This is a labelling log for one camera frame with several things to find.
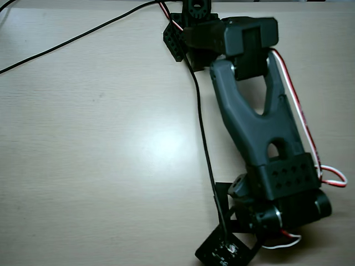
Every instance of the black cable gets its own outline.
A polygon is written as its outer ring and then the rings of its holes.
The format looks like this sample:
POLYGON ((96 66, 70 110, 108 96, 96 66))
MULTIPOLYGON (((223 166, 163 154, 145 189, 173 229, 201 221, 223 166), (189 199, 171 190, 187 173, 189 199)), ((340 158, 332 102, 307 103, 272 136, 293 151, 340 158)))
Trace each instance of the black cable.
MULTIPOLYGON (((176 36, 176 33, 175 33, 176 27, 173 24, 173 18, 171 17, 171 14, 170 14, 170 11, 169 11, 168 7, 164 3, 164 1, 161 1, 161 4, 164 6, 166 12, 169 15, 169 21, 170 21, 171 31, 173 33, 173 36, 174 36, 174 38, 176 40, 179 40, 178 37, 176 36)), ((212 190, 213 190, 214 199, 215 199, 215 202, 216 202, 217 211, 218 211, 219 217, 221 219, 221 224, 222 224, 222 229, 223 229, 223 232, 224 232, 224 235, 225 235, 225 240, 227 240, 227 236, 228 236, 227 226, 226 226, 226 222, 225 222, 224 215, 223 215, 223 212, 222 212, 221 204, 220 204, 220 201, 219 201, 218 196, 217 196, 216 183, 215 183, 215 179, 213 177, 213 171, 212 171, 210 155, 209 155, 209 151, 208 151, 208 148, 207 148, 207 141, 206 141, 206 135, 205 135, 204 122, 202 120, 201 94, 200 94, 199 83, 197 82, 196 75, 195 75, 195 73, 194 73, 194 71, 192 69, 192 66, 191 66, 190 62, 187 59, 186 54, 184 53, 184 51, 183 51, 183 49, 181 47, 180 42, 177 41, 176 43, 177 43, 178 48, 180 49, 180 53, 184 57, 184 61, 185 61, 186 65, 187 65, 187 67, 189 68, 191 76, 192 76, 192 78, 193 78, 193 80, 195 82, 196 94, 197 94, 197 111, 199 113, 200 129, 201 129, 201 135, 202 135, 202 142, 204 144, 207 167, 209 169, 210 181, 211 181, 211 186, 212 186, 212 190)))
MULTIPOLYGON (((6 6, 8 6, 9 4, 11 4, 14 1, 15 0, 9 0, 8 2, 6 2, 0 8, 0 12, 3 9, 5 9, 6 6)), ((171 24, 171 27, 172 27, 172 30, 173 30, 173 35, 174 35, 175 39, 178 39, 176 34, 175 34, 175 28, 174 28, 174 25, 173 25, 173 19, 171 17, 170 11, 169 11, 168 7, 166 6, 166 4, 163 1, 159 1, 159 0, 150 1, 150 2, 147 2, 147 3, 141 4, 141 5, 133 8, 132 10, 124 13, 123 15, 120 15, 120 16, 118 16, 116 18, 113 18, 113 19, 111 19, 111 20, 109 20, 109 21, 107 21, 107 22, 105 22, 105 23, 103 23, 103 24, 91 29, 91 30, 88 30, 87 32, 84 32, 84 33, 82 33, 82 34, 80 34, 80 35, 78 35, 78 36, 76 36, 76 37, 64 42, 64 43, 58 44, 57 46, 52 47, 52 48, 50 48, 50 49, 48 49, 48 50, 46 50, 44 52, 41 52, 41 53, 36 54, 36 55, 33 55, 33 56, 31 56, 31 57, 29 57, 27 59, 24 59, 24 60, 22 60, 20 62, 17 62, 15 64, 11 65, 11 66, 8 66, 7 68, 0 70, 0 75, 5 73, 5 72, 7 72, 7 71, 9 71, 9 70, 11 70, 11 69, 14 69, 14 68, 18 67, 18 66, 20 66, 20 65, 22 65, 24 63, 27 63, 27 62, 29 62, 29 61, 31 61, 33 59, 39 58, 39 57, 41 57, 41 56, 43 56, 45 54, 48 54, 50 52, 53 52, 53 51, 61 48, 61 47, 65 46, 65 45, 67 45, 69 43, 72 43, 72 42, 74 42, 74 41, 76 41, 76 40, 78 40, 78 39, 80 39, 80 38, 82 38, 82 37, 84 37, 84 36, 86 36, 86 35, 88 35, 90 33, 93 33, 95 31, 97 31, 97 30, 99 30, 99 29, 101 29, 101 28, 113 23, 113 22, 118 21, 119 19, 122 19, 122 18, 134 13, 135 11, 137 11, 137 10, 139 10, 141 8, 144 8, 146 6, 150 6, 152 4, 156 4, 156 3, 159 3, 159 2, 161 2, 163 4, 164 8, 166 9, 166 11, 167 11, 167 13, 169 15, 169 20, 170 20, 170 24, 171 24)), ((218 199, 218 196, 217 196, 216 185, 215 185, 215 180, 214 180, 214 177, 213 177, 212 166, 211 166, 211 161, 210 161, 210 155, 209 155, 209 152, 208 152, 208 149, 207 149, 207 142, 206 142, 204 123, 203 123, 203 120, 202 120, 201 96, 200 96, 199 83, 197 82, 197 78, 196 78, 195 73, 194 73, 194 71, 192 69, 192 66, 189 63, 189 61, 188 61, 184 51, 182 50, 182 47, 181 47, 179 42, 178 42, 178 47, 179 47, 180 52, 182 53, 182 55, 184 57, 184 60, 185 60, 185 62, 187 64, 187 67, 189 68, 189 71, 190 71, 190 73, 192 75, 192 78, 193 78, 193 80, 195 82, 195 85, 196 85, 197 110, 198 110, 198 113, 199 113, 199 122, 200 122, 200 129, 201 129, 201 135, 202 135, 202 142, 203 142, 203 145, 204 145, 204 151, 205 151, 205 156, 206 156, 206 161, 207 161, 207 166, 208 166, 208 170, 209 170, 209 175, 210 175, 210 180, 211 180, 212 190, 213 190, 213 194, 214 194, 214 199, 215 199, 215 202, 216 202, 217 211, 218 211, 220 219, 221 219, 222 228, 224 230, 225 237, 227 237, 227 227, 226 227, 225 219, 224 219, 223 212, 222 212, 222 209, 221 209, 221 205, 220 205, 220 202, 219 202, 219 199, 218 199)))
POLYGON ((1 7, 0 7, 0 13, 1 11, 3 11, 9 4, 15 2, 16 0, 9 0, 7 1, 5 4, 3 4, 1 7))
MULTIPOLYGON (((13 1, 15 1, 15 0, 10 0, 10 1, 8 1, 6 4, 4 4, 4 5, 1 7, 0 11, 1 11, 3 8, 5 8, 7 5, 9 5, 10 2, 13 2, 13 1)), ((11 69, 14 69, 14 68, 16 68, 16 67, 18 67, 18 66, 20 66, 20 65, 23 65, 24 63, 27 63, 27 62, 29 62, 29 61, 31 61, 31 60, 33 60, 33 59, 39 58, 39 57, 41 57, 41 56, 43 56, 43 55, 45 55, 45 54, 48 54, 48 53, 50 53, 50 52, 53 52, 53 51, 55 51, 55 50, 61 48, 61 47, 65 46, 65 45, 67 45, 67 44, 69 44, 69 43, 72 43, 72 42, 74 42, 74 41, 76 41, 76 40, 78 40, 78 39, 80 39, 80 38, 82 38, 82 37, 84 37, 84 36, 86 36, 86 35, 88 35, 88 34, 90 34, 90 33, 93 33, 93 32, 95 32, 95 31, 97 31, 98 29, 101 29, 101 28, 103 28, 103 27, 105 27, 105 26, 107 26, 107 25, 109 25, 109 24, 111 24, 111 23, 114 23, 114 22, 118 21, 119 19, 122 19, 122 18, 124 18, 124 17, 126 17, 126 16, 132 14, 133 12, 135 12, 135 11, 141 9, 141 8, 150 6, 150 5, 152 5, 152 4, 157 4, 157 3, 159 3, 159 2, 160 2, 160 1, 158 1, 158 0, 154 0, 154 1, 150 1, 150 2, 147 2, 147 3, 141 4, 141 5, 139 5, 139 6, 135 7, 135 8, 133 8, 132 10, 130 10, 130 11, 124 13, 123 15, 120 15, 120 16, 118 16, 118 17, 116 17, 116 18, 113 18, 113 19, 111 19, 110 21, 107 21, 107 22, 105 22, 105 23, 103 23, 103 24, 101 24, 101 25, 99 25, 99 26, 97 26, 97 27, 95 27, 95 28, 93 28, 93 29, 91 29, 91 30, 88 30, 87 32, 84 32, 84 33, 82 33, 82 34, 80 34, 80 35, 78 35, 78 36, 76 36, 76 37, 74 37, 74 38, 72 38, 72 39, 70 39, 70 40, 64 42, 64 43, 58 44, 57 46, 52 47, 52 48, 50 48, 50 49, 48 49, 48 50, 46 50, 46 51, 44 51, 44 52, 41 52, 41 53, 36 54, 36 55, 33 55, 33 56, 29 57, 29 58, 26 58, 26 59, 24 59, 24 60, 22 60, 22 61, 20 61, 20 62, 17 62, 17 63, 15 63, 15 64, 11 65, 11 66, 8 66, 7 68, 4 68, 4 69, 0 70, 0 75, 3 74, 3 73, 5 73, 5 72, 7 72, 7 71, 9 71, 9 70, 11 70, 11 69)))

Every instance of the red wire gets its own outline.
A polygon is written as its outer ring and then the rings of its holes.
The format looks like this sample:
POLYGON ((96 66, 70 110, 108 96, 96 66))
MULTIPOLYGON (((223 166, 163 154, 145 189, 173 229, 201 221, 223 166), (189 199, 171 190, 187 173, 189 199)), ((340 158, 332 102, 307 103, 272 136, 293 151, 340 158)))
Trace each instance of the red wire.
POLYGON ((303 121, 305 122, 306 130, 307 130, 307 132, 308 132, 308 135, 310 136, 311 144, 312 144, 314 150, 316 151, 316 157, 317 157, 317 161, 318 161, 318 164, 319 164, 319 167, 320 167, 320 172, 321 172, 320 180, 322 180, 322 167, 321 167, 322 164, 321 164, 321 159, 320 159, 320 156, 319 156, 319 154, 318 154, 318 150, 317 150, 316 143, 315 143, 315 141, 314 141, 314 139, 313 139, 313 137, 312 137, 311 131, 310 131, 308 125, 307 125, 306 117, 305 117, 305 115, 304 115, 304 113, 303 113, 303 111, 302 111, 302 106, 301 106, 301 103, 300 103, 300 99, 298 98, 298 95, 297 95, 297 92, 296 92, 296 90, 295 90, 295 87, 293 86, 293 82, 292 82, 292 80, 291 80, 290 74, 288 73, 288 70, 287 70, 287 67, 286 67, 286 63, 285 63, 284 59, 282 58, 281 54, 280 54, 276 49, 273 49, 273 48, 272 48, 271 50, 273 50, 275 53, 277 53, 277 55, 278 55, 278 56, 280 57, 280 59, 281 59, 281 62, 282 62, 282 64, 283 64, 283 66, 284 66, 285 69, 286 69, 286 77, 287 77, 287 80, 288 80, 289 83, 291 84, 291 90, 293 91, 293 93, 294 93, 294 95, 295 95, 295 97, 296 97, 297 105, 298 105, 298 107, 299 107, 299 109, 300 109, 300 111, 301 111, 302 119, 303 119, 303 121))

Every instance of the table surface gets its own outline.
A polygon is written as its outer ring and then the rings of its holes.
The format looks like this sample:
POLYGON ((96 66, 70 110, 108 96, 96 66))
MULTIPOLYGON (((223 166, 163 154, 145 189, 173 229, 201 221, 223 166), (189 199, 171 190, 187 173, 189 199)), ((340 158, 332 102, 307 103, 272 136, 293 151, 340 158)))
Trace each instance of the table surface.
MULTIPOLYGON (((0 69, 137 4, 19 1, 0 15, 0 69)), ((322 162, 349 178, 344 189, 323 188, 331 217, 251 265, 353 265, 355 5, 216 3, 212 11, 278 20, 276 48, 322 162)), ((150 6, 0 76, 0 265, 200 265, 194 252, 218 219, 195 88, 162 41, 166 25, 150 6)), ((243 160, 208 71, 197 78, 215 178, 232 182, 243 160)), ((241 85, 256 108, 260 82, 241 85)))

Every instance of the black plastic bracket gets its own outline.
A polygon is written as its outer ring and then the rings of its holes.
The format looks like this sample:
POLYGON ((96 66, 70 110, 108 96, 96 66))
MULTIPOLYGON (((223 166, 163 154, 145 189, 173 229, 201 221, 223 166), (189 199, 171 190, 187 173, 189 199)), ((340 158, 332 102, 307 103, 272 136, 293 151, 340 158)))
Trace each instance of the black plastic bracket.
MULTIPOLYGON (((183 0, 182 13, 172 13, 171 16, 183 29, 195 26, 203 22, 218 19, 218 14, 211 14, 211 5, 211 0, 183 0)), ((178 45, 180 44, 185 54, 188 51, 182 31, 175 26, 171 27, 169 24, 164 30, 163 40, 175 60, 181 62, 184 57, 181 51, 179 51, 178 45)))
POLYGON ((247 266, 261 245, 262 242, 258 241, 250 249, 232 233, 229 233, 225 240, 223 231, 218 226, 198 248, 195 255, 207 266, 247 266))

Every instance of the bracket hole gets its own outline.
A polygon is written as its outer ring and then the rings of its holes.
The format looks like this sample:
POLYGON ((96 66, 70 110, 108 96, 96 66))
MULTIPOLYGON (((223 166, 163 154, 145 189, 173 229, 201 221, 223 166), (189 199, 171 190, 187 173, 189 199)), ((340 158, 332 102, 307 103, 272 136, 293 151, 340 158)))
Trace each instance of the bracket hole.
POLYGON ((269 158, 273 158, 273 157, 278 157, 278 150, 277 147, 275 146, 275 144, 270 143, 267 147, 267 155, 269 158))

